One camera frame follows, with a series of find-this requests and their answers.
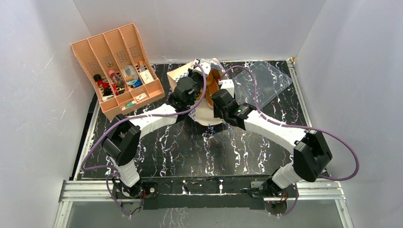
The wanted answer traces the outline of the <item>checkered paper bag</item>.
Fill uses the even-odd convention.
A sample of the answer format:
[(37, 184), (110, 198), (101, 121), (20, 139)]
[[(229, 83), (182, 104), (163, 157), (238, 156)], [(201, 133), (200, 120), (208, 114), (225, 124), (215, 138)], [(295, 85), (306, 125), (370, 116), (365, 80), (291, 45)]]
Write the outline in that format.
[[(229, 79), (228, 76), (224, 74), (225, 69), (218, 61), (218, 59), (207, 58), (207, 60), (211, 61), (211, 70), (216, 69), (219, 71), (221, 76), (220, 81), (223, 79)], [(184, 76), (188, 72), (188, 70), (193, 67), (194, 67), (194, 61), (191, 61), (167, 73), (171, 91), (173, 91), (173, 89), (176, 87), (179, 78)], [(193, 111), (188, 113), (188, 116), (203, 126), (218, 125), (223, 123), (223, 121), (220, 118), (214, 118), (213, 108), (211, 109), (208, 106), (205, 97)]]

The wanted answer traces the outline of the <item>clear plastic tray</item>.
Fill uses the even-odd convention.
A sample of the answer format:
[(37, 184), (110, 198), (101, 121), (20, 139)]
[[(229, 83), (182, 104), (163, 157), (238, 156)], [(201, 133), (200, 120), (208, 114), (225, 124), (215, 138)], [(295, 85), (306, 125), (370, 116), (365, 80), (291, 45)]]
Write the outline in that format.
[(238, 104), (248, 103), (254, 106), (254, 98), (257, 98), (259, 108), (262, 110), (265, 105), (292, 84), (292, 79), (287, 74), (268, 61), (257, 61), (248, 64), (247, 68), (255, 77), (257, 95), (255, 95), (250, 74), (246, 70), (242, 70), (233, 78), (235, 98)]

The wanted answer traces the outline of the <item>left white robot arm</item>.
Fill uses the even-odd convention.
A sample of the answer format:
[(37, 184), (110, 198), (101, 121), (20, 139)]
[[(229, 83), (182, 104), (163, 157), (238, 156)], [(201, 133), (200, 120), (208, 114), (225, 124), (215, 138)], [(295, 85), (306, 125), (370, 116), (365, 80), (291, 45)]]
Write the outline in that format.
[(200, 103), (197, 97), (205, 93), (207, 76), (204, 72), (191, 70), (179, 79), (166, 104), (141, 115), (116, 118), (100, 142), (115, 168), (112, 175), (120, 181), (117, 189), (131, 198), (141, 194), (141, 178), (134, 162), (140, 139), (159, 128), (182, 121), (193, 111)]

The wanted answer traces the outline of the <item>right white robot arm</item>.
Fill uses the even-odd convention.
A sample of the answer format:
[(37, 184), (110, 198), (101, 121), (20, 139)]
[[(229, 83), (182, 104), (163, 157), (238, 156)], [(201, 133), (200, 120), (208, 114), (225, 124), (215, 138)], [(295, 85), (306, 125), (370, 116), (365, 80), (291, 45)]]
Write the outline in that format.
[(231, 126), (257, 133), (286, 149), (292, 162), (278, 168), (259, 186), (242, 189), (254, 196), (281, 196), (289, 185), (299, 181), (315, 182), (333, 155), (321, 132), (287, 128), (248, 104), (238, 104), (230, 93), (220, 89), (211, 97), (214, 115)]

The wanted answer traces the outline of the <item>orange fake bread loaf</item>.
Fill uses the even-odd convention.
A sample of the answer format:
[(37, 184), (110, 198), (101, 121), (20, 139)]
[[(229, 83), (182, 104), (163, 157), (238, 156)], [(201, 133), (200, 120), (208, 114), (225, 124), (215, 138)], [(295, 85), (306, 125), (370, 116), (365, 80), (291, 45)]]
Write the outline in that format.
[(208, 106), (211, 109), (213, 108), (213, 100), (211, 96), (219, 90), (218, 82), (220, 78), (221, 76), (219, 71), (216, 69), (212, 69), (206, 79), (207, 86), (206, 86), (205, 99), (208, 103)]

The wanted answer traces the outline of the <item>white label card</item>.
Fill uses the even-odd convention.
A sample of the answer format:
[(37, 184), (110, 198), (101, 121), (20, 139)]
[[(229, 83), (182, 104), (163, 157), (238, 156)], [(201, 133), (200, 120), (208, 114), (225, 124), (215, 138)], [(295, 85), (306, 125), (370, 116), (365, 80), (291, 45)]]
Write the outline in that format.
[(148, 84), (148, 83), (154, 81), (154, 77), (148, 69), (145, 71), (142, 71), (140, 73), (140, 77), (141, 77), (142, 81), (144, 82), (144, 84)]

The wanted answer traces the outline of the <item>light blue tape dispenser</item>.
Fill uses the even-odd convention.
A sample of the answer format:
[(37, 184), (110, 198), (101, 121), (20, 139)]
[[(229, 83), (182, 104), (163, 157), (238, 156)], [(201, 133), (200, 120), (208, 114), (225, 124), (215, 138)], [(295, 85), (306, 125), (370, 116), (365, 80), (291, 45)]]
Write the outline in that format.
[(132, 86), (138, 81), (138, 73), (132, 65), (127, 65), (124, 67), (124, 80), (129, 85)]

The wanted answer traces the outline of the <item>pink capped bottle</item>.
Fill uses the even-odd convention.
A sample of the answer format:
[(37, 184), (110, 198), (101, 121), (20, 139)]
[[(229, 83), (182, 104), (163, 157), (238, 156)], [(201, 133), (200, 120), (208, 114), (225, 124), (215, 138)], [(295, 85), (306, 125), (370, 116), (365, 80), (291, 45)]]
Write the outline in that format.
[(124, 81), (121, 79), (120, 75), (114, 70), (109, 70), (108, 74), (111, 77), (111, 79), (113, 80), (116, 90), (118, 92), (124, 92), (125, 84), (124, 84)]

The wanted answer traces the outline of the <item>peach desk organizer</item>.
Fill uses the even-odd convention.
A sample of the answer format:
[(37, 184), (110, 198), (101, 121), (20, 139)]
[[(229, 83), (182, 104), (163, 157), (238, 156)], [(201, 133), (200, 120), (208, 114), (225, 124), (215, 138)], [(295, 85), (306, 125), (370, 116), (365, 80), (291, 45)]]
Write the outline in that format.
[[(135, 24), (131, 23), (71, 44), (72, 51), (93, 85), (102, 113), (108, 120), (119, 114), (129, 114), (165, 97), (162, 83), (151, 67), (143, 42)], [(132, 65), (138, 81), (128, 85), (124, 80), (124, 67)], [(144, 84), (140, 73), (149, 70), (154, 81)], [(109, 70), (116, 71), (124, 81), (124, 92), (118, 92)], [(112, 95), (103, 96), (93, 76), (106, 78)]]

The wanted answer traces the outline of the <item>black red toy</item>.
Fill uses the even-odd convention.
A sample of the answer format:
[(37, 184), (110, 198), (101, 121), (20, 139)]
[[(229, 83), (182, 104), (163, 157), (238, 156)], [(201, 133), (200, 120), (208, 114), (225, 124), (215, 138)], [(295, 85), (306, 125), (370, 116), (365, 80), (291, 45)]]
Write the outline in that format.
[(97, 86), (101, 90), (103, 96), (109, 96), (113, 94), (106, 78), (102, 78), (99, 74), (95, 74), (93, 76), (93, 79), (97, 83)]

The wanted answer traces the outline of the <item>aluminium frame rail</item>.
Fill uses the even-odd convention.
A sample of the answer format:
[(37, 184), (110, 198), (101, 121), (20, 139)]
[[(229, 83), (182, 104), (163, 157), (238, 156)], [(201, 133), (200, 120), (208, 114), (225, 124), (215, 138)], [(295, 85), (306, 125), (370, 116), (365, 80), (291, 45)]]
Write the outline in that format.
[(210, 176), (210, 177), (147, 177), (143, 180), (140, 195), (124, 196), (119, 192), (116, 180), (65, 181), (59, 197), (59, 206), (54, 226), (67, 227), (75, 202), (113, 202), (145, 208), (241, 208), (264, 209), (280, 201), (289, 209), (294, 202), (302, 200), (332, 200), (336, 204), (341, 223), (345, 228), (353, 226), (346, 206), (345, 194), (337, 181), (318, 179), (316, 182), (301, 181), (282, 190), (276, 197), (253, 196), (244, 189), (257, 190), (264, 176)]

